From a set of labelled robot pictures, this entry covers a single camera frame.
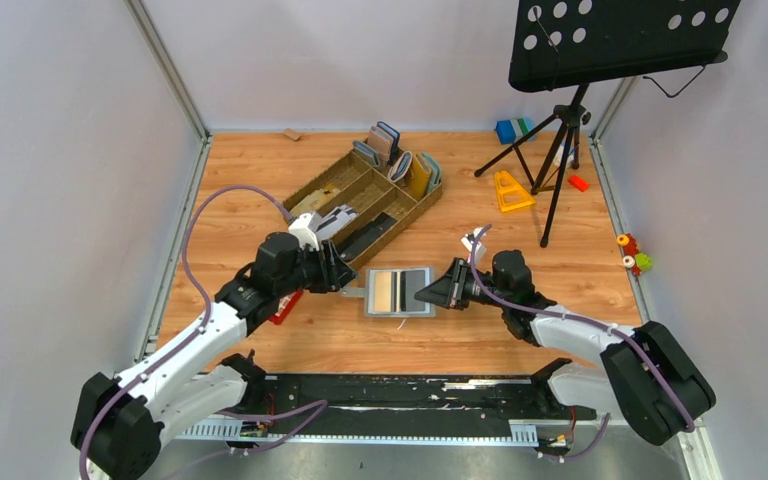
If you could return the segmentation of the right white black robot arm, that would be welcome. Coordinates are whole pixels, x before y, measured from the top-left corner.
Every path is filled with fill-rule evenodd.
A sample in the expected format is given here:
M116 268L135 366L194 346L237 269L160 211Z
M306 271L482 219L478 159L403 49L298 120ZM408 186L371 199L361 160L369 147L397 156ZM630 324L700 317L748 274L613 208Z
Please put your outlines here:
M496 253L488 272L455 258L415 298L452 310L498 307L516 339L585 360L546 373L549 398L619 415L653 445L693 430L716 405L714 389L665 325L614 326L570 311L538 291L519 250Z

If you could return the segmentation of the grey credit card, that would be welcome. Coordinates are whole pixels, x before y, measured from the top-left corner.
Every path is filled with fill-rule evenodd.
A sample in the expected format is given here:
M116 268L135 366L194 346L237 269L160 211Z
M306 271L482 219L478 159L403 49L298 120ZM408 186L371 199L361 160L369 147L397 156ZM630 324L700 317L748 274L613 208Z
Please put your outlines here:
M345 287L340 290L340 293L346 298L360 298L365 299L367 296L367 290L364 287Z

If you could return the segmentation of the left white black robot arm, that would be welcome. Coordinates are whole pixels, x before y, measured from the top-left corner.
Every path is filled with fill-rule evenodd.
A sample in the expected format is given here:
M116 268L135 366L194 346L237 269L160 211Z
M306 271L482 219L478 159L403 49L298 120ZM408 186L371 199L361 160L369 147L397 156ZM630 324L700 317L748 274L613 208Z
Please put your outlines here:
M84 382L70 434L80 477L88 478L93 463L113 479L138 479L181 431L242 401L257 401L247 391L264 373L239 354L198 374L272 317L283 298L303 290L337 292L356 276L330 240L312 245L287 232L267 235L254 261L169 343L114 376L97 372Z

